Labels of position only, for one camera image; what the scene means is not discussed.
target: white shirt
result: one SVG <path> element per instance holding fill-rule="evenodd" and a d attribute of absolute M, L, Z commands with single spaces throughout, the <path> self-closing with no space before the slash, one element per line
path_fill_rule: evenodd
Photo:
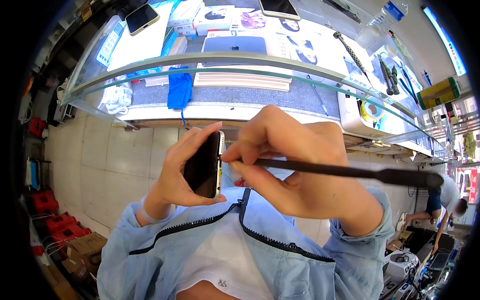
<path fill-rule="evenodd" d="M 453 179 L 451 179 L 445 174 L 439 174 L 444 179 L 444 183 L 440 187 L 442 191 L 442 193 L 440 194 L 440 202 L 449 214 L 454 213 L 455 215 L 455 207 L 460 200 L 460 191 L 456 187 L 456 183 L 455 181 L 453 181 Z"/>
<path fill-rule="evenodd" d="M 212 234 L 188 258 L 177 293 L 202 280 L 239 299 L 274 299 L 245 242 L 238 214 L 229 213 L 217 221 Z"/>

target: silver phone frame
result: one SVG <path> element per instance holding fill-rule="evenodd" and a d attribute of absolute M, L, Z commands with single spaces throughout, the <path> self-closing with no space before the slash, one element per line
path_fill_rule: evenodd
<path fill-rule="evenodd" d="M 219 145 L 218 145 L 218 156 L 217 156 L 217 165 L 216 165 L 216 187 L 215 187 L 215 196 L 213 199 L 220 196 L 220 190 L 222 188 L 222 161 L 220 156 L 223 154 L 223 146 L 225 144 L 225 134 L 223 131 L 218 131 L 220 133 Z"/>

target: left hand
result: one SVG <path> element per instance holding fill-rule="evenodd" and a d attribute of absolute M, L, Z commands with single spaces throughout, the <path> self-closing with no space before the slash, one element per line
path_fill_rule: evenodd
<path fill-rule="evenodd" d="M 433 246 L 432 255 L 434 255 L 435 252 L 437 252 L 437 250 L 438 250 L 438 244 L 435 243 L 435 245 Z"/>
<path fill-rule="evenodd" d="M 197 152 L 210 134 L 221 128 L 221 122 L 208 125 L 203 129 L 193 127 L 176 144 L 167 149 L 160 178 L 155 182 L 144 201 L 144 209 L 149 216 L 158 220 L 166 218 L 171 204 L 197 206 L 211 205 L 227 200 L 223 195 L 216 199 L 210 199 L 195 194 L 183 177 L 183 168 L 187 160 Z M 136 217 L 141 226 L 149 224 L 148 222 L 145 225 L 142 224 L 145 219 L 140 212 L 137 212 Z"/>

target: person in white shirt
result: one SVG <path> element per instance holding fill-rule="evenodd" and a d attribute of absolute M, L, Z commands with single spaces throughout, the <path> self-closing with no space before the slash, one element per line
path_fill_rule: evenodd
<path fill-rule="evenodd" d="M 407 224 L 412 220 L 430 220 L 430 223 L 434 223 L 435 219 L 440 217 L 442 214 L 442 206 L 445 208 L 446 213 L 440 222 L 438 227 L 437 237 L 435 239 L 435 245 L 433 246 L 432 255 L 435 254 L 438 250 L 438 241 L 442 235 L 445 224 L 448 222 L 449 218 L 454 216 L 463 216 L 467 210 L 467 201 L 460 198 L 460 192 L 456 187 L 455 181 L 448 177 L 445 174 L 439 173 L 443 179 L 444 183 L 438 190 L 428 191 L 428 201 L 427 207 L 424 211 L 409 215 L 405 215 L 405 224 L 404 229 Z"/>

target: black smartphone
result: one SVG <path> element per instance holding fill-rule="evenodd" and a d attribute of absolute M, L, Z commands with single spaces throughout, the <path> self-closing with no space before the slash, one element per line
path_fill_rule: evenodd
<path fill-rule="evenodd" d="M 212 133 L 183 169 L 183 177 L 195 194 L 207 198 L 220 195 L 222 162 L 225 135 L 222 131 Z"/>
<path fill-rule="evenodd" d="M 150 4 L 145 4 L 125 17 L 128 33 L 134 36 L 160 19 Z"/>

